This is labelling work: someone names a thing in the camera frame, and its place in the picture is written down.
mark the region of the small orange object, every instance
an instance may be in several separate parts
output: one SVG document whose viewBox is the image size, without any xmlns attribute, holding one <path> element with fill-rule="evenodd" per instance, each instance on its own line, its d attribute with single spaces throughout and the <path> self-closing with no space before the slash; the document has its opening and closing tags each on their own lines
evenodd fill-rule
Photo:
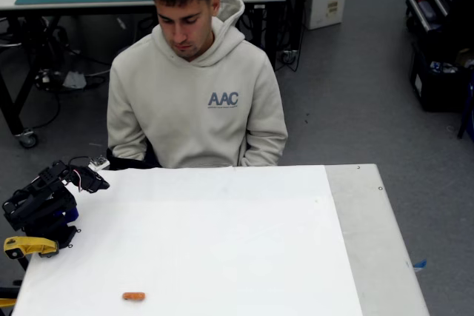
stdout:
<svg viewBox="0 0 474 316">
<path fill-rule="evenodd" d="M 124 292 L 122 297 L 125 300 L 144 300 L 145 293 L 144 292 Z"/>
</svg>

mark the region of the hood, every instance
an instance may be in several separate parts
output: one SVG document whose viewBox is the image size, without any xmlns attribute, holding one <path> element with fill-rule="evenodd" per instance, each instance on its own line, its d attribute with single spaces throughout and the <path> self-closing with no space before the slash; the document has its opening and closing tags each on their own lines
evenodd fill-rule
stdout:
<svg viewBox="0 0 474 316">
<path fill-rule="evenodd" d="M 244 9 L 245 6 L 242 0 L 221 0 L 219 13 L 213 17 L 214 43 L 194 61 L 188 62 L 174 53 L 164 39 L 160 25 L 156 26 L 152 31 L 153 41 L 160 52 L 178 65 L 212 66 L 223 59 L 245 39 L 244 34 L 235 28 L 238 18 L 242 15 Z"/>
</svg>

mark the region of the man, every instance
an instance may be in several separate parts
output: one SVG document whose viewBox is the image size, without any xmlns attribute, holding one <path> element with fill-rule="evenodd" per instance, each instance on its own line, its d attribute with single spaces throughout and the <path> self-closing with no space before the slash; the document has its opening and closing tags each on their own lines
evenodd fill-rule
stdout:
<svg viewBox="0 0 474 316">
<path fill-rule="evenodd" d="M 273 68 L 235 27 L 241 0 L 154 0 L 160 25 L 110 71 L 113 156 L 165 168 L 271 166 L 287 140 Z"/>
</svg>

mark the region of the gray carpet floor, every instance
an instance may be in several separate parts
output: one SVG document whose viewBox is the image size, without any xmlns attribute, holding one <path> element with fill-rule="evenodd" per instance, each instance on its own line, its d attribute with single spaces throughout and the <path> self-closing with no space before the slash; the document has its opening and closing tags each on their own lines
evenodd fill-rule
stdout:
<svg viewBox="0 0 474 316">
<path fill-rule="evenodd" d="M 344 23 L 307 31 L 296 73 L 278 71 L 290 140 L 281 164 L 378 164 L 408 252 L 427 259 L 418 279 L 432 316 L 471 315 L 474 300 L 474 143 L 455 137 L 460 115 L 423 111 L 408 82 L 410 35 L 404 0 L 347 0 Z M 133 38 L 133 17 L 66 18 L 72 42 L 111 61 Z M 77 61 L 85 72 L 102 67 Z M 13 91 L 27 62 L 21 50 L 0 55 Z M 61 114 L 38 130 L 40 144 L 22 149 L 0 116 L 0 197 L 24 186 L 45 165 L 74 155 L 99 155 L 107 146 L 107 85 L 61 96 Z M 22 118 L 47 120 L 49 93 L 32 91 Z M 12 235 L 0 218 L 0 241 Z M 0 256 L 0 285 L 21 268 Z"/>
</svg>

